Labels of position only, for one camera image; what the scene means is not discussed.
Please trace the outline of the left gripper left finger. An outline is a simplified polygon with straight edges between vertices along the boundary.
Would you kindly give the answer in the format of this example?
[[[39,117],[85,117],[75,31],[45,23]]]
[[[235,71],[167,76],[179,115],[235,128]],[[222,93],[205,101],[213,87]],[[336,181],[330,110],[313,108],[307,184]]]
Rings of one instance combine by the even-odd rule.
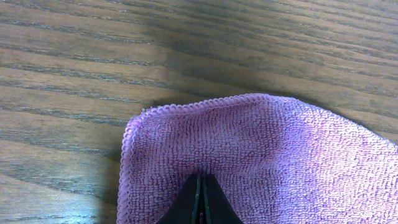
[[[199,204],[201,177],[191,175],[179,191],[176,200],[157,224],[197,224],[200,222]]]

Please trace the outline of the purple microfibre cloth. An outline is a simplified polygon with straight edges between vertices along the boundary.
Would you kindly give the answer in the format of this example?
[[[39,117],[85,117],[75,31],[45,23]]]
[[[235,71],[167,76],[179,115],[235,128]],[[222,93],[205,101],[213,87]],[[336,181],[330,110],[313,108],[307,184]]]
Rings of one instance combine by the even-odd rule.
[[[397,222],[397,146],[294,98],[231,96],[130,120],[118,223],[155,223],[197,173],[216,177],[244,223]]]

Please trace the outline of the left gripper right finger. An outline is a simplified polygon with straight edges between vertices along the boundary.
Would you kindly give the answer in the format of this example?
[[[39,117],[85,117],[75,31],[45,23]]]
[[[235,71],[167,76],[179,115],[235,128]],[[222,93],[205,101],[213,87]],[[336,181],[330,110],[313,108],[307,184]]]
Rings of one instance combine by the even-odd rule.
[[[243,224],[214,175],[206,175],[202,179],[201,196],[202,223]]]

